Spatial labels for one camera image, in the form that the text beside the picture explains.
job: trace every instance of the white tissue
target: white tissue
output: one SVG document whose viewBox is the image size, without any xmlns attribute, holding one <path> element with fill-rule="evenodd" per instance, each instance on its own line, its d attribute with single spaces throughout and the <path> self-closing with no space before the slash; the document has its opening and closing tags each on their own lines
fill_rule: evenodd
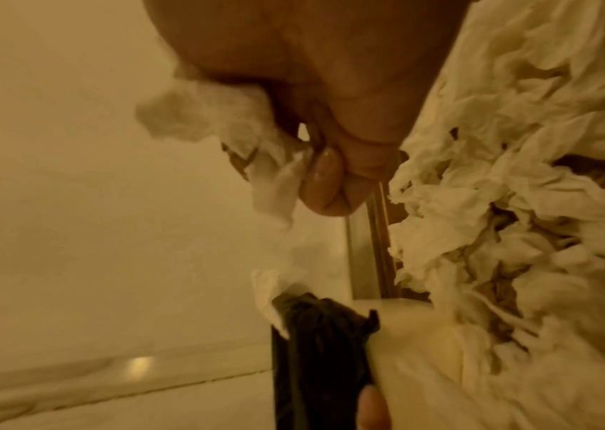
<svg viewBox="0 0 605 430">
<path fill-rule="evenodd" d="M 198 142 L 215 135 L 243 159 L 257 151 L 246 168 L 254 208 L 291 226 L 312 150 L 276 126 L 261 87 L 175 79 L 168 91 L 137 107 L 137 119 L 155 138 Z"/>
<path fill-rule="evenodd" d="M 473 3 L 402 149 L 390 251 L 464 352 L 462 387 L 406 369 L 431 407 L 451 429 L 604 430 L 605 189 L 553 162 L 605 160 L 605 0 Z M 477 292 L 490 281 L 519 315 Z"/>
</svg>

